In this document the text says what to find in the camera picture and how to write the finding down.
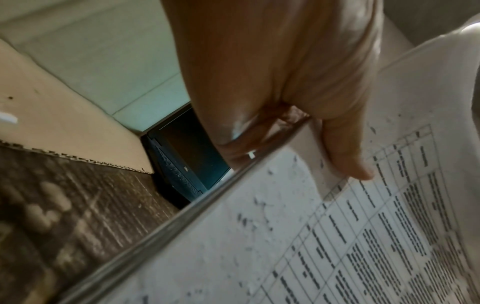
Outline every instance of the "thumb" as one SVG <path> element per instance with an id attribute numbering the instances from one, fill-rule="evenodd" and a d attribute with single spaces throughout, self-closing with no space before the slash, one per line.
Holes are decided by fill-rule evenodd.
<path id="1" fill-rule="evenodd" d="M 366 102 L 358 102 L 342 115 L 323 120 L 321 129 L 321 138 L 332 164 L 341 173 L 359 180 L 374 177 L 373 170 L 361 155 L 365 110 Z"/>

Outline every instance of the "black electronic device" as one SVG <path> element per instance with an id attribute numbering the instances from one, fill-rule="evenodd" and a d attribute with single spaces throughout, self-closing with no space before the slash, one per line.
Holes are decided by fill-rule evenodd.
<path id="1" fill-rule="evenodd" d="M 160 192 L 178 208 L 211 189 L 230 169 L 190 105 L 150 128 L 141 139 Z"/>

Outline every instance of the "hand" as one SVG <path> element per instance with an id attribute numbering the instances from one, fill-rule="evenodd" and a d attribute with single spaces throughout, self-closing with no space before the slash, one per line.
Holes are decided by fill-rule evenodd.
<path id="1" fill-rule="evenodd" d="M 381 0 L 163 0 L 193 109 L 232 168 L 307 116 L 357 179 Z"/>

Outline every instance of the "wood grain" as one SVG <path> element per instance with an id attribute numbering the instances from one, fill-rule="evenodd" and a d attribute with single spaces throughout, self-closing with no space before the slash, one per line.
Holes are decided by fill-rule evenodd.
<path id="1" fill-rule="evenodd" d="M 46 303 L 177 212 L 149 174 L 0 146 L 0 302 Z"/>

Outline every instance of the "white paper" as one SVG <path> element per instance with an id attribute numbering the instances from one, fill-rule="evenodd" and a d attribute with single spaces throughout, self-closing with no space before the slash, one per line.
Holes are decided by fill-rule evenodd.
<path id="1" fill-rule="evenodd" d="M 305 128 L 100 303 L 479 302 L 478 45 L 470 26 L 381 72 L 373 181 L 336 177 Z"/>

